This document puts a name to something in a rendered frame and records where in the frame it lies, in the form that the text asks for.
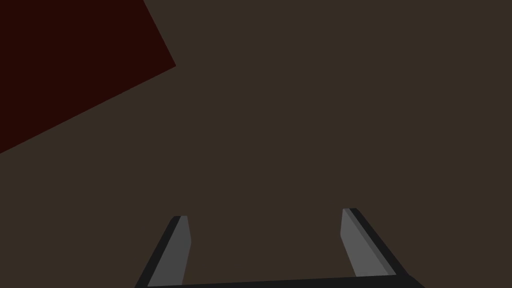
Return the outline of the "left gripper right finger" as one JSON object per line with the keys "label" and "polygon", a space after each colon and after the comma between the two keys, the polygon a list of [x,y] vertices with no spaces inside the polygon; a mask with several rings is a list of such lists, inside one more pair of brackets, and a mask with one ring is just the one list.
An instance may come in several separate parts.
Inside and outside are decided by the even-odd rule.
{"label": "left gripper right finger", "polygon": [[357,277],[409,275],[357,208],[342,210],[340,238]]}

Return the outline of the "dark red flat rectangle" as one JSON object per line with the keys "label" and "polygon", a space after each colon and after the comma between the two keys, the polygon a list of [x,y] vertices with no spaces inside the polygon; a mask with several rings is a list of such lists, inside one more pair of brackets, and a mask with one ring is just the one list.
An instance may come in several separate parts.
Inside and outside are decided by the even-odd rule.
{"label": "dark red flat rectangle", "polygon": [[144,0],[0,0],[0,153],[174,66]]}

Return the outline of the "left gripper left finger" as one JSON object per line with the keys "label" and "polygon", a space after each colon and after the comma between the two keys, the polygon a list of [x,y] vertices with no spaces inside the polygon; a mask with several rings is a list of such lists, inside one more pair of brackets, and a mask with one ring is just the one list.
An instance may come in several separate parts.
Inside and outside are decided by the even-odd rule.
{"label": "left gripper left finger", "polygon": [[174,216],[159,239],[135,288],[182,285],[191,243],[187,215]]}

